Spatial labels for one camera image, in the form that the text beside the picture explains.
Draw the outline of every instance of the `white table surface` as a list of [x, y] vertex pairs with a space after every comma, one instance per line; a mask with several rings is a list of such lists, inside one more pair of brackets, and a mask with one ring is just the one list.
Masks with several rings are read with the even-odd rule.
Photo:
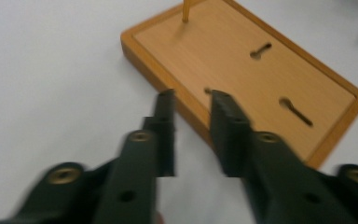
[[[124, 58], [122, 31], [179, 0], [0, 1], [0, 218], [63, 161], [97, 167], [140, 128], [156, 91]], [[240, 0], [358, 87], [358, 0]], [[255, 223], [238, 179], [176, 117], [175, 178], [160, 179], [168, 224]], [[358, 164], [358, 119], [321, 170]]]

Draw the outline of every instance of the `wooden board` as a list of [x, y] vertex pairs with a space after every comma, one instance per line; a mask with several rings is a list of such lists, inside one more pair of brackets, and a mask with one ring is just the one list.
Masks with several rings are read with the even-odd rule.
[[176, 90], [179, 112], [208, 143], [205, 88], [233, 95], [256, 130], [279, 134], [312, 167], [358, 114], [356, 87], [230, 0], [193, 1], [188, 23], [182, 6], [174, 7], [130, 28], [121, 42], [159, 91]]

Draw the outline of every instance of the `keyhole slot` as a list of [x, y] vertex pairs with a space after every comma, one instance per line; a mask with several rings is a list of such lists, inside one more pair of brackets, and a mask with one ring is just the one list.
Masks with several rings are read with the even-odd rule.
[[258, 50], [253, 50], [250, 54], [251, 58], [255, 59], [255, 60], [260, 60], [261, 59], [261, 55], [267, 51], [268, 49], [272, 48], [272, 44], [271, 43], [267, 43], [264, 46], [262, 46], [260, 49]]
[[286, 108], [293, 112], [299, 119], [301, 119], [305, 124], [307, 124], [310, 127], [313, 127], [313, 122], [308, 119], [303, 113], [301, 113], [299, 110], [295, 108], [295, 106], [292, 104], [292, 102], [286, 98], [283, 97], [279, 100], [279, 104], [281, 107]]

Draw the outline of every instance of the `wooden peg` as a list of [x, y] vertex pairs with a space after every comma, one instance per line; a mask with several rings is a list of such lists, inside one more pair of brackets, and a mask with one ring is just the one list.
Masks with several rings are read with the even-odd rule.
[[184, 0], [184, 3], [183, 3], [182, 22], [184, 22], [184, 23], [188, 23], [188, 15], [190, 14], [190, 1], [191, 0]]

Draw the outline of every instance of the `wooden tray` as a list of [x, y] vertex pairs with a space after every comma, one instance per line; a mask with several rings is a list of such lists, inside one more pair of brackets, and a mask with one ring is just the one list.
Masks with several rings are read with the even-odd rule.
[[208, 143], [205, 88], [233, 95], [256, 130], [279, 134], [312, 167], [358, 115], [356, 87], [234, 1], [193, 1], [188, 23], [174, 7], [121, 43], [156, 89], [176, 90], [179, 112]]

